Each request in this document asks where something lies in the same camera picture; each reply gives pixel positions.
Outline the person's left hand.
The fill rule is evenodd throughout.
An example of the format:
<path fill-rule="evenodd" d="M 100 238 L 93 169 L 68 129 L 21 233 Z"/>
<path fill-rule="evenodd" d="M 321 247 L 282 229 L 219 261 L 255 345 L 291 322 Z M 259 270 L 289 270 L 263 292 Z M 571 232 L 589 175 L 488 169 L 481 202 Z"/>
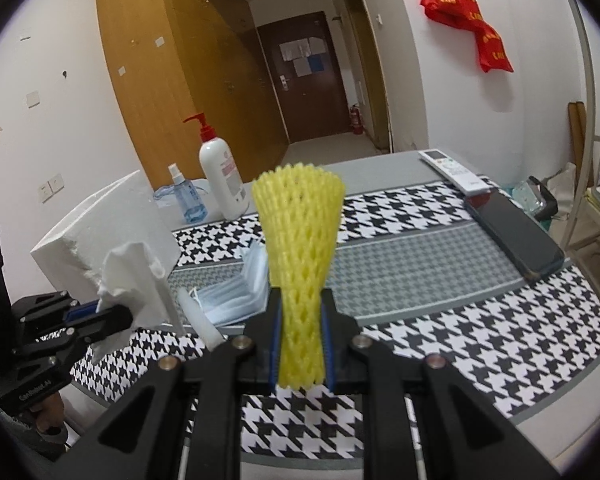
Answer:
<path fill-rule="evenodd" d="M 14 423 L 15 438 L 24 444 L 36 448 L 66 444 L 65 403 L 59 392 L 29 408 Z"/>

